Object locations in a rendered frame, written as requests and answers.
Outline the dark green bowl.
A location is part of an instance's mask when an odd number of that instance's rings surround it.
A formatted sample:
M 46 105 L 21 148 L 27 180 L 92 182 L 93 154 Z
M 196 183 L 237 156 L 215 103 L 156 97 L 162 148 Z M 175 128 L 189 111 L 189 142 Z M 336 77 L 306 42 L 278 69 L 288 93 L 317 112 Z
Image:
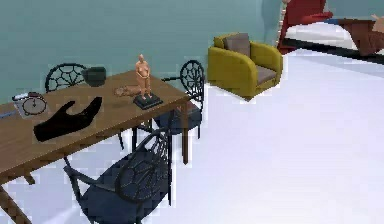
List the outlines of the dark green bowl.
M 91 87 L 99 87 L 105 84 L 106 69 L 104 67 L 90 67 L 81 72 L 84 81 Z

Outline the red chair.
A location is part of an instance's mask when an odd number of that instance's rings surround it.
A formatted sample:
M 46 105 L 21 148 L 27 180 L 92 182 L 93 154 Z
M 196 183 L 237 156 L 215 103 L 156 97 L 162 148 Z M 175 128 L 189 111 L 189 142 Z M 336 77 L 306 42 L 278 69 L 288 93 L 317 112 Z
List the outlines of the red chair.
M 283 43 L 289 27 L 308 25 L 330 19 L 333 16 L 332 12 L 324 10 L 326 0 L 282 0 L 282 3 L 278 39 L 276 40 L 277 48 L 282 54 L 294 50 L 294 47 Z

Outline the brown wooden dining table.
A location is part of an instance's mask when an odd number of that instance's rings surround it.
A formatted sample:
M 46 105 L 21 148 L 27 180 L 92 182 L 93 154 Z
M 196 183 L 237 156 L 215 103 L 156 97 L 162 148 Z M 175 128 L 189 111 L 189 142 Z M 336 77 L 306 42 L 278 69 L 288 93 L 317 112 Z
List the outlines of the brown wooden dining table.
M 188 95 L 153 77 L 151 89 L 163 103 L 142 110 L 131 99 L 113 94 L 115 88 L 131 85 L 135 81 L 134 73 L 128 71 L 108 77 L 101 87 L 82 84 L 60 89 L 44 96 L 49 105 L 48 112 L 29 119 L 23 119 L 18 114 L 0 119 L 0 207 L 15 224 L 32 223 L 4 190 L 5 183 L 19 177 L 31 183 L 32 171 L 177 108 L 182 113 L 183 161 L 188 161 Z M 103 98 L 103 104 L 89 127 L 45 143 L 36 140 L 33 127 L 52 116 L 63 104 L 74 100 L 76 104 L 69 112 L 77 113 L 96 96 Z

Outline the black hand sculpture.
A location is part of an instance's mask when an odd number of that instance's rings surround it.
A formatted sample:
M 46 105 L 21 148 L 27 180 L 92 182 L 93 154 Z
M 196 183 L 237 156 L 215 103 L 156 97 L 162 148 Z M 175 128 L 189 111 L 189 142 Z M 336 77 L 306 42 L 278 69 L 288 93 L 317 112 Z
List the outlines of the black hand sculpture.
M 102 100 L 102 97 L 95 97 L 85 109 L 77 114 L 67 113 L 67 110 L 75 104 L 74 101 L 67 102 L 48 120 L 34 126 L 36 139 L 44 142 L 88 127 L 98 114 Z

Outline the grey round alarm clock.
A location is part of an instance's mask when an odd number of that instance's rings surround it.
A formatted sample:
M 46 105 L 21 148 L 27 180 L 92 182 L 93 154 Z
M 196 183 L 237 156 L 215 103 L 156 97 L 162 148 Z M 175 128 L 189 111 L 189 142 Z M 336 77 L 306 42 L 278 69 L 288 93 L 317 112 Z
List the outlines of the grey round alarm clock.
M 15 108 L 22 118 L 42 114 L 47 109 L 43 95 L 37 92 L 22 93 L 12 97 Z

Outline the tan human figure statue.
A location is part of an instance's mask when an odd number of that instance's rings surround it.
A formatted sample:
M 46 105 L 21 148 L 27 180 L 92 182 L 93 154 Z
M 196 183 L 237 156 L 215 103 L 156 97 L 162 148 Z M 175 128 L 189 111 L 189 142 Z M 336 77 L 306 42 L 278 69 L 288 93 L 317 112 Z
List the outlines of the tan human figure statue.
M 134 98 L 134 103 L 142 110 L 161 104 L 162 100 L 151 92 L 151 69 L 143 54 L 138 56 L 135 72 L 139 95 Z

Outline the black web-back chair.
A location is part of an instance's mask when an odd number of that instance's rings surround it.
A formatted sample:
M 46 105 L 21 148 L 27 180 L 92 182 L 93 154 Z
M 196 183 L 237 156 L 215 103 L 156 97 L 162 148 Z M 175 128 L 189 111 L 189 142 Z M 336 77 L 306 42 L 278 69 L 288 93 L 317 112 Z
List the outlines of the black web-back chair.
M 66 165 L 64 171 L 89 222 L 141 224 L 164 198 L 170 198 L 171 143 L 170 130 L 157 129 L 96 179 Z
M 51 68 L 45 78 L 45 92 L 53 92 L 59 89 L 84 83 L 82 71 L 86 67 L 78 63 L 61 63 Z
M 184 87 L 185 93 L 189 98 L 189 101 L 187 102 L 188 130 L 197 127 L 197 136 L 200 138 L 200 125 L 202 123 L 205 81 L 204 68 L 202 64 L 197 60 L 189 60 L 183 64 L 178 76 L 162 78 L 161 81 L 180 81 Z M 161 101 L 160 98 L 153 93 L 151 93 L 151 96 L 152 98 L 145 93 L 145 99 L 143 99 L 140 94 L 134 98 L 133 102 L 144 110 L 149 109 L 155 105 L 159 105 Z M 178 107 L 174 111 L 175 117 L 171 123 L 171 134 L 178 135 L 183 132 L 181 107 Z M 159 128 L 162 128 L 163 126 L 169 126 L 168 118 L 170 113 L 171 112 L 166 112 L 153 118 Z

